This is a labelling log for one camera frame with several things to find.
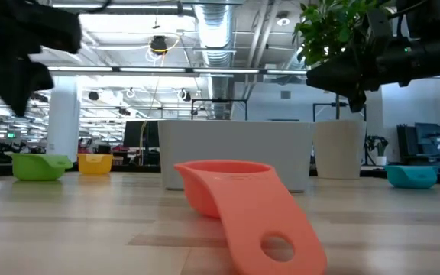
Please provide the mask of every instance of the pipe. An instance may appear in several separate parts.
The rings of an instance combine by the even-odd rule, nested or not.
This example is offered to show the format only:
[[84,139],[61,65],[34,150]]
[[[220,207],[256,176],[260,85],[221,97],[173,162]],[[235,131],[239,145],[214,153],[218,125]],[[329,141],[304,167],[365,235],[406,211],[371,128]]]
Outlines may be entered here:
[[[115,34],[116,32],[114,31],[93,31],[94,34],[109,34],[109,33],[113,33]],[[249,34],[254,34],[253,31],[233,31],[233,34],[244,34],[244,35],[249,35]],[[144,33],[141,31],[138,32],[127,32],[127,34],[155,34],[154,32],[150,32],[150,33]],[[192,31],[192,30],[181,30],[181,34],[198,34],[198,31]],[[270,35],[289,35],[289,36],[293,36],[293,32],[290,31],[271,31]]]
[[[180,42],[181,42],[181,45],[183,46],[184,57],[186,58],[186,61],[188,62],[188,65],[190,67],[193,67],[193,65],[191,64],[191,59],[189,58],[189,54],[188,54],[188,51],[186,50],[186,47],[185,47],[185,44],[184,44],[184,41],[183,41],[182,37],[180,37]],[[200,88],[199,88],[199,85],[198,85],[198,81],[196,81],[196,77],[193,77],[193,79],[195,80],[196,91],[200,91]]]
[[266,30],[264,31],[263,38],[260,41],[259,52],[257,53],[256,60],[253,67],[259,67],[260,59],[263,57],[264,49],[266,48],[267,39],[269,38],[271,29],[273,28],[274,21],[276,20],[276,15],[278,8],[280,7],[281,0],[274,0],[273,7],[271,8],[269,21],[267,22]]
[[[194,5],[198,18],[198,35],[202,47],[224,49],[231,46],[233,8],[229,5]],[[202,52],[205,66],[218,68],[230,67],[232,53],[223,51]],[[231,99],[233,97],[233,79],[209,77],[208,88],[211,99]],[[231,111],[227,105],[212,104],[215,119],[228,119],[225,112]]]
[[267,5],[269,0],[264,0],[263,5],[260,7],[259,11],[259,21],[257,22],[256,30],[254,31],[254,37],[252,38],[251,49],[249,50],[249,56],[247,58],[246,67],[251,67],[252,60],[254,59],[254,54],[256,53],[257,42],[259,41],[260,31],[262,31],[264,18],[266,17]]

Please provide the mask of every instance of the air duct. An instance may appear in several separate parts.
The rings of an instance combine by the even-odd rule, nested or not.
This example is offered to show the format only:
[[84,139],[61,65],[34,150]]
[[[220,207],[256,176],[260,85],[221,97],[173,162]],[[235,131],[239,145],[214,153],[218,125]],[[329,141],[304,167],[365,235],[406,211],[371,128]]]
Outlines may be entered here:
[[[297,53],[294,53],[291,58],[285,63],[281,64],[266,64],[265,69],[272,70],[304,70],[305,62],[299,62]],[[285,86],[286,84],[306,84],[306,76],[270,76],[264,75],[262,79],[263,83],[274,83],[281,86]]]
[[[198,18],[198,35],[202,47],[229,48],[232,34],[233,8],[230,5],[195,5]],[[226,68],[231,66],[232,53],[222,51],[204,51],[205,66]],[[231,77],[212,76],[208,79],[209,96],[212,99],[231,99],[234,95],[234,80]],[[215,119],[228,119],[232,104],[214,104]]]

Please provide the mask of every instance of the computer monitor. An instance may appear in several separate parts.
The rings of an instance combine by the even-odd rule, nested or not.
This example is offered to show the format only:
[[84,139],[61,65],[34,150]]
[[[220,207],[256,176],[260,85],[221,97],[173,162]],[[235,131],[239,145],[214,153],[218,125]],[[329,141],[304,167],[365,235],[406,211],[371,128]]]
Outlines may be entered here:
[[98,150],[96,151],[98,154],[111,154],[112,147],[110,145],[98,145]]
[[416,123],[417,144],[423,154],[440,154],[440,137],[430,135],[440,133],[440,125],[434,123]]
[[[140,147],[141,129],[145,121],[127,121],[123,146]],[[143,135],[144,147],[159,147],[159,123],[158,121],[147,121]]]
[[434,123],[416,123],[417,143],[434,144],[434,138],[430,134],[439,134],[440,125]]

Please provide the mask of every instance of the white planter box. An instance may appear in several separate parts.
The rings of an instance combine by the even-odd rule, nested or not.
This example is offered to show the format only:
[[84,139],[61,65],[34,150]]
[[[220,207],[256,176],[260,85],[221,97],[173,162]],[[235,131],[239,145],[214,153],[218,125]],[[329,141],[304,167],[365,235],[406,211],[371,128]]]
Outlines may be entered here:
[[355,120],[315,123],[313,144],[320,178],[359,179],[366,122]]
[[177,163],[248,160],[274,166],[289,191],[302,192],[309,178],[312,133],[312,124],[302,122],[159,121],[163,185],[183,189],[173,167]]

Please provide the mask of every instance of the wooden table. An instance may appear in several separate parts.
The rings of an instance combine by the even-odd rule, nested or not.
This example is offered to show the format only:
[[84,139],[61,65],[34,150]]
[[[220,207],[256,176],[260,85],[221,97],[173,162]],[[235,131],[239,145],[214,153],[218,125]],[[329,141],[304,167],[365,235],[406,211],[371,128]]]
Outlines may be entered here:
[[[440,185],[417,191],[371,178],[312,178],[295,198],[324,244],[327,274],[440,275]],[[236,272],[220,222],[198,216],[182,192],[164,190],[159,174],[68,173],[58,183],[0,177],[0,275],[7,274]]]

